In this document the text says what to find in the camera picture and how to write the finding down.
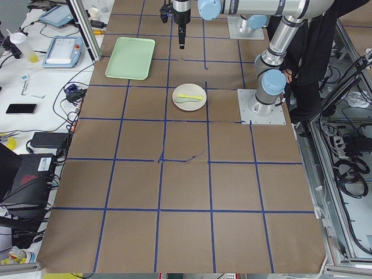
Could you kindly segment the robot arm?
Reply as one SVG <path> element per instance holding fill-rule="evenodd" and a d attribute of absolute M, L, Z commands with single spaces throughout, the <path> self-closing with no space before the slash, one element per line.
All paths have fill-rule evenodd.
<path fill-rule="evenodd" d="M 252 34 L 257 29 L 265 26 L 266 22 L 266 15 L 252 15 L 250 17 L 248 17 L 247 15 L 240 15 L 240 21 L 238 25 L 239 32 L 243 34 Z"/>
<path fill-rule="evenodd" d="M 305 19 L 327 11 L 333 1 L 198 1 L 201 18 L 213 20 L 218 15 L 249 14 L 281 16 L 281 21 L 268 48 L 255 61 L 258 89 L 248 101 L 250 110 L 258 116 L 268 116 L 278 96 L 284 91 L 286 79 L 279 66 L 288 46 Z"/>

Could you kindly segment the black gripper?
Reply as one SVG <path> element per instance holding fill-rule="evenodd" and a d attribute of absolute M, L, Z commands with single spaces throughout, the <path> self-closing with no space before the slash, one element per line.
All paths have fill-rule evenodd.
<path fill-rule="evenodd" d="M 178 44 L 180 49 L 185 48 L 186 25 L 191 20 L 191 1 L 173 0 L 173 16 L 178 27 Z"/>

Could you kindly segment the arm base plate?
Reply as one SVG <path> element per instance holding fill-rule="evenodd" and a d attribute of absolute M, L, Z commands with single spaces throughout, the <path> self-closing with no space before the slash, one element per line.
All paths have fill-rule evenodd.
<path fill-rule="evenodd" d="M 263 27 L 267 22 L 266 15 L 229 16 L 227 21 L 231 39 L 264 40 Z"/>
<path fill-rule="evenodd" d="M 256 90 L 238 89 L 239 113 L 242 124 L 286 125 L 283 103 L 277 97 L 271 105 L 264 105 L 256 99 Z"/>

